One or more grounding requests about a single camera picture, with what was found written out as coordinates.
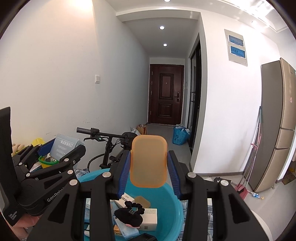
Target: brown door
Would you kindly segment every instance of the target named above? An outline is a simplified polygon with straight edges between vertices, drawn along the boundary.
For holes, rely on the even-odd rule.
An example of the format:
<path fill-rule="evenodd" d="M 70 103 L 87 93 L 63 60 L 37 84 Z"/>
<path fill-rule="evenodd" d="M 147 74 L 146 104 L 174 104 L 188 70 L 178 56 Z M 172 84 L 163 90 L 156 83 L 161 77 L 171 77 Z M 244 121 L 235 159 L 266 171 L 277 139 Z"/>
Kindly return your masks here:
<path fill-rule="evenodd" d="M 150 65 L 149 123 L 181 123 L 183 65 Z"/>

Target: translucent orange lid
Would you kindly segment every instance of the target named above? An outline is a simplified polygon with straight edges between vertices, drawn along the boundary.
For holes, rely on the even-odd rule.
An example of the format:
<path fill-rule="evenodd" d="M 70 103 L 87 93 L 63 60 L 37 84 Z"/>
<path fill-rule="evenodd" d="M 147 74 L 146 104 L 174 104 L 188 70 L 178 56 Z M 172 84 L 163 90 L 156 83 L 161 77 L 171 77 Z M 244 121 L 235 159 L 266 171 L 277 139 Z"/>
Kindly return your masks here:
<path fill-rule="evenodd" d="M 159 188 L 167 178 L 168 144 L 161 136 L 140 135 L 132 143 L 130 179 L 141 188 Z"/>

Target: handlebar grip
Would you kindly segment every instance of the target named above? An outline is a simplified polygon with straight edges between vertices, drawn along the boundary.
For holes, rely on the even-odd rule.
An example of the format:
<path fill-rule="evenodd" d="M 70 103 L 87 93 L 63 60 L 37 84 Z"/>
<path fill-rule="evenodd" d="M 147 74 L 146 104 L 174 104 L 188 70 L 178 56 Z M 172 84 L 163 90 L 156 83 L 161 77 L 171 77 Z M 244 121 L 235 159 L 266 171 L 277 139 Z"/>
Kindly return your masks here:
<path fill-rule="evenodd" d="M 89 130 L 89 129 L 84 129 L 84 128 L 80 128 L 80 127 L 77 127 L 76 132 L 77 132 L 77 133 L 82 133 L 82 134 L 91 135 L 91 130 Z"/>

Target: blue trash bag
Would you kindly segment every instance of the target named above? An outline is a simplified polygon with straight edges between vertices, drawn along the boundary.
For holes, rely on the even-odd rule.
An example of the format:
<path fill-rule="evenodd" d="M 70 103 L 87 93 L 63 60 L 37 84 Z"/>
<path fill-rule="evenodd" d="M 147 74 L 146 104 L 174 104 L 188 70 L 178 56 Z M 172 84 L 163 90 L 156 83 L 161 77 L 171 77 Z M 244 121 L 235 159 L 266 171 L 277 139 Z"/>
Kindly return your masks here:
<path fill-rule="evenodd" d="M 190 134 L 184 126 L 174 127 L 173 144 L 183 145 L 189 138 Z"/>

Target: person's hand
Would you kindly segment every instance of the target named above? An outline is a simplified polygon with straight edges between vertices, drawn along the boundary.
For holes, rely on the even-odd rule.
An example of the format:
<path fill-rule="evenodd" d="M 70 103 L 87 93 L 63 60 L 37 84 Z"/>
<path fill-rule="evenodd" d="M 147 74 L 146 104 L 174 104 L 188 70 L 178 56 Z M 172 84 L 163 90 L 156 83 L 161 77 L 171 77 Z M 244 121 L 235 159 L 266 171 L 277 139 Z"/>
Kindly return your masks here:
<path fill-rule="evenodd" d="M 28 237 L 28 233 L 26 232 L 26 228 L 32 227 L 36 225 L 40 217 L 33 217 L 27 213 L 25 213 L 20 220 L 13 226 L 11 227 L 9 223 L 9 227 L 11 230 L 14 232 L 14 234 L 20 239 L 25 239 Z"/>

